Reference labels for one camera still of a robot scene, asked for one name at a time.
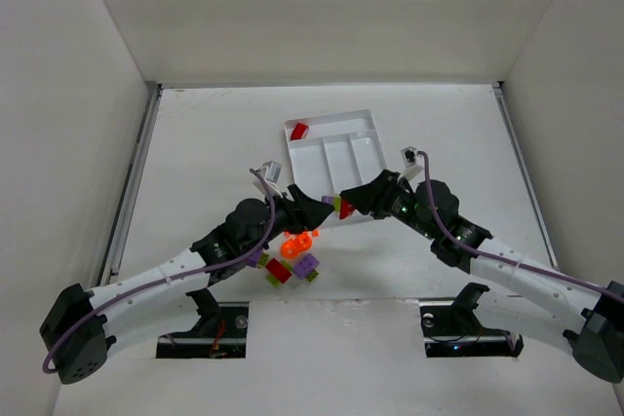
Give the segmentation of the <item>red curved lego brick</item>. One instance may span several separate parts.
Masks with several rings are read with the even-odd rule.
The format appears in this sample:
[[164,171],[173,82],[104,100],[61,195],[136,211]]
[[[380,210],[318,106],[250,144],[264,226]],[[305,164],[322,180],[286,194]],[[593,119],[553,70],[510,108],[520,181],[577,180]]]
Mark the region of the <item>red curved lego brick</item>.
[[340,199],[339,211],[338,211],[338,219],[343,220],[350,217],[355,211],[355,208],[348,203],[345,199]]

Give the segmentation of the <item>lime green small lego brick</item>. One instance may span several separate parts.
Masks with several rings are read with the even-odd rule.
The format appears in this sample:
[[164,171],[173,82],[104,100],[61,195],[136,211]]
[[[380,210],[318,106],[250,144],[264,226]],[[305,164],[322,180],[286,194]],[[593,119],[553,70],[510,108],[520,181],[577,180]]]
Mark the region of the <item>lime green small lego brick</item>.
[[264,268],[269,261],[269,255],[267,253],[262,253],[258,260],[258,267]]

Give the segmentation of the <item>purple sloped lego brick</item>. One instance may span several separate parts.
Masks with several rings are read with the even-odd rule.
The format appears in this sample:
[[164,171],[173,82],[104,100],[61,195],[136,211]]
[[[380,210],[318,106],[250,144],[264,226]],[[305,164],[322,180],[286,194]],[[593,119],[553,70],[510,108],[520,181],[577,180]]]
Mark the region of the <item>purple sloped lego brick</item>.
[[314,255],[308,253],[292,266],[292,273],[299,279],[304,280],[316,270],[318,265],[319,260]]

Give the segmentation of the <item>red flower lego brick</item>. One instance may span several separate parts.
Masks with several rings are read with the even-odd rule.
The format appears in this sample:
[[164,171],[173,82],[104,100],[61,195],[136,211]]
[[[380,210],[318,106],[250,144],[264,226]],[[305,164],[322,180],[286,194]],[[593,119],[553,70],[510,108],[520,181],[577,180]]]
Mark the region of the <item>red flower lego brick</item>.
[[304,139],[309,133],[309,126],[302,122],[297,122],[291,132],[290,141],[298,141]]

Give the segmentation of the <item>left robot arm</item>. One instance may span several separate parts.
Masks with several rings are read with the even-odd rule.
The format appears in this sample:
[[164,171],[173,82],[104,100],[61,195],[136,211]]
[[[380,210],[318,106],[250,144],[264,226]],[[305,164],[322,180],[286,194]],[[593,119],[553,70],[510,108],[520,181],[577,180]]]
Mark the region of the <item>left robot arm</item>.
[[46,374],[63,385],[99,370],[114,354],[142,338],[192,329],[217,315],[210,286],[247,265],[284,232],[312,231],[333,207],[305,195],[247,198],[204,238],[165,263],[117,284],[86,289],[72,284],[57,296],[39,328]]

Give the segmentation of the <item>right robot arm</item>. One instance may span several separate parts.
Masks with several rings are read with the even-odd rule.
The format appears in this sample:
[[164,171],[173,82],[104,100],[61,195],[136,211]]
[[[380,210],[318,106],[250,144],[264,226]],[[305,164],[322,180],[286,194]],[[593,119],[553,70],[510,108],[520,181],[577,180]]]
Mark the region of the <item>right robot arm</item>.
[[393,217],[431,240],[432,253],[451,268],[497,284],[505,299],[485,285],[467,287],[460,316],[483,328],[503,329],[549,344],[609,383],[623,380],[623,285],[589,284],[544,267],[462,217],[448,186],[425,180],[411,188],[383,170],[372,182],[341,198],[374,219]]

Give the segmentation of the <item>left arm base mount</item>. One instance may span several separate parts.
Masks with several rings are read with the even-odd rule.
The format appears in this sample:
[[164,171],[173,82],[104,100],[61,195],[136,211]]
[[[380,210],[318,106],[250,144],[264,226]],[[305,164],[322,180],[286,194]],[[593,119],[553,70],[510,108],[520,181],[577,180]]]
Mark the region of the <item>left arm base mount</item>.
[[217,302],[202,289],[188,293],[199,318],[187,330],[158,339],[156,359],[244,359],[247,354],[249,302]]

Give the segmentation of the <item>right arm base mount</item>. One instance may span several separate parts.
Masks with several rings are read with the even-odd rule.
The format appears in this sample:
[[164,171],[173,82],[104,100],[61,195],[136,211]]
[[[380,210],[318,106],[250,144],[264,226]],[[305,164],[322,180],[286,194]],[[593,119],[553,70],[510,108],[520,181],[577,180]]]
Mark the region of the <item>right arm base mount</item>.
[[488,328],[475,312],[479,300],[489,293],[484,284],[469,283],[454,298],[419,302],[420,327],[425,355],[429,359],[487,358],[516,359],[524,349],[522,335]]

